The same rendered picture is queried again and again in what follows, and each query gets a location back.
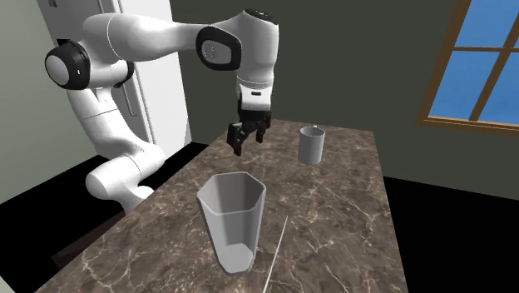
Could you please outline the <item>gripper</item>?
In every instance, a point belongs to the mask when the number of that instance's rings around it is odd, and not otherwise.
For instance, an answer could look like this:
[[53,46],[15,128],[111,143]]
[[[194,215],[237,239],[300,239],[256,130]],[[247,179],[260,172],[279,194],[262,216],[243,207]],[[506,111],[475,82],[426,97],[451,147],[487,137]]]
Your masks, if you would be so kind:
[[249,134],[256,130],[255,140],[262,143],[271,125],[271,111],[238,110],[240,122],[228,126],[226,143],[233,148],[236,156],[241,156],[242,145]]

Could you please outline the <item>grey round cup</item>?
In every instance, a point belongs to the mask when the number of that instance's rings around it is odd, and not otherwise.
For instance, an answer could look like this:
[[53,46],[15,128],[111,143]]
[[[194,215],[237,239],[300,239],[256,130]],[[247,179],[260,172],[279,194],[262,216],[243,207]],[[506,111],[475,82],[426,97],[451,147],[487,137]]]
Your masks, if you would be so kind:
[[317,126],[302,127],[299,131],[298,160],[305,165],[321,162],[325,131]]

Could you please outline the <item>grey hexagonal cup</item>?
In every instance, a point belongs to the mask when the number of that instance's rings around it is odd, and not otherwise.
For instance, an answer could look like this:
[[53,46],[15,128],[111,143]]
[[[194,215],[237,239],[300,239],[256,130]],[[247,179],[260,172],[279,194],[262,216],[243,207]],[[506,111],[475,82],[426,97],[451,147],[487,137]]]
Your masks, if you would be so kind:
[[227,275],[251,270],[264,209],[264,183],[245,171],[213,175],[197,192],[216,260]]

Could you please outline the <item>thin grey stick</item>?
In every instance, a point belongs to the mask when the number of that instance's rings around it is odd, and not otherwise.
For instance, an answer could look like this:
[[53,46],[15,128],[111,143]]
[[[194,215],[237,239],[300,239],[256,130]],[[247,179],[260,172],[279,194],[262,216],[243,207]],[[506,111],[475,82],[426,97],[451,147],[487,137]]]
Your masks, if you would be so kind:
[[286,229],[286,226],[287,226],[288,219],[289,219],[289,216],[286,216],[285,219],[284,219],[283,228],[282,228],[282,231],[280,233],[278,244],[277,244],[275,252],[274,252],[274,257],[273,257],[273,260],[272,260],[271,265],[269,267],[268,274],[267,274],[267,276],[265,278],[264,287],[263,287],[263,290],[262,290],[261,293],[266,293],[266,291],[267,291],[267,289],[269,287],[269,281],[270,281],[270,278],[271,278],[271,275],[272,275],[272,272],[273,272],[273,269],[274,269],[274,265],[275,265],[277,256],[279,254],[279,248],[280,248],[282,240],[284,238],[284,232],[285,232],[285,229]]

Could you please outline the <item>brown framed window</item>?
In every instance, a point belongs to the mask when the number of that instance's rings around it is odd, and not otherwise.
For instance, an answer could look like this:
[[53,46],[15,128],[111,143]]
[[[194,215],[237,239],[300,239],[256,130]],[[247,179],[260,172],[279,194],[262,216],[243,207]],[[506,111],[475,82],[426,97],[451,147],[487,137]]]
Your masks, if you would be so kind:
[[519,0],[457,0],[415,123],[519,137]]

